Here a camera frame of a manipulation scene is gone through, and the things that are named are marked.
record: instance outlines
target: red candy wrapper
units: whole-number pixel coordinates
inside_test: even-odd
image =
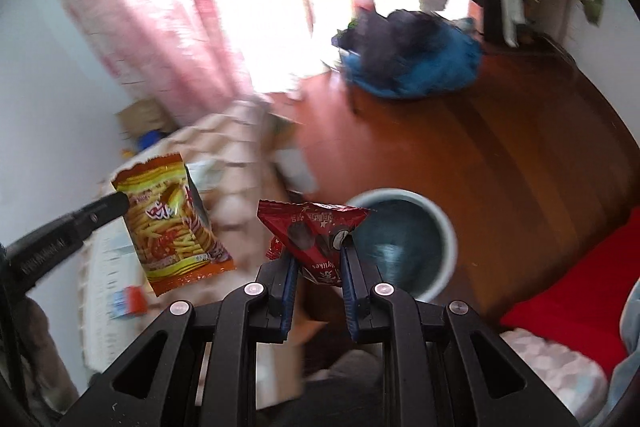
[[[286,248],[302,263],[309,279],[338,287],[342,240],[368,214],[367,208],[338,204],[266,200],[258,204],[258,218],[274,235],[267,257],[278,259]]]

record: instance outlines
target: silver bolt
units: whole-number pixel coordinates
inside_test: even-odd
[[[373,288],[373,291],[378,295],[391,295],[394,292],[394,287],[386,282],[381,282],[380,284],[376,284]]]
[[[466,302],[463,301],[453,301],[449,304],[449,309],[456,315],[464,315],[469,311],[469,306],[468,304],[466,304]]]
[[[189,311],[189,303],[185,301],[175,301],[170,307],[169,311],[174,315],[184,315]]]
[[[264,291],[264,286],[259,282],[250,282],[244,287],[244,293],[247,295],[260,295]]]

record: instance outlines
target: orange object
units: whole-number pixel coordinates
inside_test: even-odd
[[[156,296],[235,268],[179,154],[121,171],[113,186],[129,197],[124,221]]]

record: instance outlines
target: wall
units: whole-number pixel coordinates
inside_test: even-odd
[[[560,42],[565,7],[570,12]],[[640,21],[629,2],[604,0],[600,26],[594,26],[577,0],[546,0],[540,24],[573,56],[640,143]]]
[[[125,145],[114,113],[128,95],[103,69],[58,0],[0,0],[0,241],[94,199]],[[80,391],[78,259],[31,296]]]

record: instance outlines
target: brown floor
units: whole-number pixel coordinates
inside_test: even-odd
[[[600,93],[554,58],[485,57],[455,94],[387,102],[337,74],[278,104],[325,203],[378,187],[425,195],[449,215],[458,269],[479,311],[496,317],[552,283],[636,202],[640,152]]]

